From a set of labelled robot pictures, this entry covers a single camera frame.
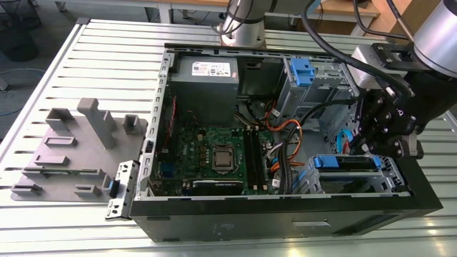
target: red wire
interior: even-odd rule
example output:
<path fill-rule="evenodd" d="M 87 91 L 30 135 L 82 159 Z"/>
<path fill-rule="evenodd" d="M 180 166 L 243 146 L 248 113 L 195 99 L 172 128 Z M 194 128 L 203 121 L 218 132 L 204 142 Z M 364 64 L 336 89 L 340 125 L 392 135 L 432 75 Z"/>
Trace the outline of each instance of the red wire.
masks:
<path fill-rule="evenodd" d="M 344 146 L 343 146 L 343 154 L 345 154 L 347 153 L 347 150 L 349 149 L 349 141 L 347 141 L 345 143 L 344 143 Z"/>
<path fill-rule="evenodd" d="M 163 149 L 160 150 L 160 152 L 166 149 L 167 144 L 168 144 L 168 140 L 170 140 L 170 138 L 171 138 L 172 128 L 174 128 L 174 124 L 175 124 L 175 115 L 176 115 L 176 97 L 174 97 L 174 113 L 172 113 L 172 120 L 171 120 L 171 124 L 170 124 L 170 126 L 168 126 L 167 138 L 166 138 L 164 146 L 163 146 Z"/>

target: metal slatted table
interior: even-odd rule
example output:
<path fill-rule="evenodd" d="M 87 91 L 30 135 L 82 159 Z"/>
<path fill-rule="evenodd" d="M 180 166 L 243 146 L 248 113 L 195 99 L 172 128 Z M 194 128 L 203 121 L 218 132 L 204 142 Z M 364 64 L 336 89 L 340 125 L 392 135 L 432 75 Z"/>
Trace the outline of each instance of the metal slatted table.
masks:
<path fill-rule="evenodd" d="M 345 53 L 376 40 L 328 35 Z M 420 160 L 444 209 L 363 236 L 224 242 L 154 243 L 134 222 L 106 222 L 106 204 L 16 202 L 22 176 L 48 125 L 52 107 L 76 113 L 80 97 L 96 97 L 114 117 L 148 118 L 164 43 L 219 45 L 210 27 L 92 20 L 76 25 L 0 145 L 0 255 L 84 253 L 138 256 L 417 256 L 457 255 L 457 123 L 449 113 L 420 136 Z M 267 31 L 267 47 L 321 51 L 304 33 Z"/>

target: metal bracket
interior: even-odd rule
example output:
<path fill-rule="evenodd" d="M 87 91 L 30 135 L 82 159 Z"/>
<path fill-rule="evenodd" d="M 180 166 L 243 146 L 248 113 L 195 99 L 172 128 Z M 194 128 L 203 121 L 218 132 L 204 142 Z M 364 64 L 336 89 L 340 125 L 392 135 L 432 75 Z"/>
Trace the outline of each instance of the metal bracket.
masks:
<path fill-rule="evenodd" d="M 136 161 L 122 162 L 120 167 L 118 168 L 118 174 L 112 185 L 112 196 L 116 196 L 115 199 L 110 200 L 108 203 L 108 212 L 106 216 L 107 221 L 130 221 L 132 218 L 131 206 L 135 196 L 135 185 L 138 178 L 138 171 L 140 164 Z"/>

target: power supply label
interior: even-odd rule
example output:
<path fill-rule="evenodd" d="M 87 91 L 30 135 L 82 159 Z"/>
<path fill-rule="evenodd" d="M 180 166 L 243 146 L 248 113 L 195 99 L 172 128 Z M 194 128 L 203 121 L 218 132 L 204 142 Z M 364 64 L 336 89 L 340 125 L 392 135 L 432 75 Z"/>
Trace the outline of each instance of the power supply label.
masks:
<path fill-rule="evenodd" d="M 195 62 L 192 64 L 192 76 L 230 77 L 230 63 Z"/>

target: sticker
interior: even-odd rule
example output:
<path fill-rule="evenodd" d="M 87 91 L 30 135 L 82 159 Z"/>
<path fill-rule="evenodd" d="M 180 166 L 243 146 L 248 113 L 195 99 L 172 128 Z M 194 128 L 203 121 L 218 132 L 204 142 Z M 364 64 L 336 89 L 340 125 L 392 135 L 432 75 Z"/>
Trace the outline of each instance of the sticker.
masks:
<path fill-rule="evenodd" d="M 192 76 L 230 77 L 230 63 L 195 62 L 192 64 Z"/>
<path fill-rule="evenodd" d="M 280 116 L 280 112 L 273 108 L 273 110 L 272 110 L 272 114 L 276 116 L 276 117 L 279 117 Z"/>
<path fill-rule="evenodd" d="M 272 186 L 273 186 L 273 187 L 280 187 L 280 183 L 281 183 L 280 180 L 273 179 L 273 181 L 272 181 Z"/>

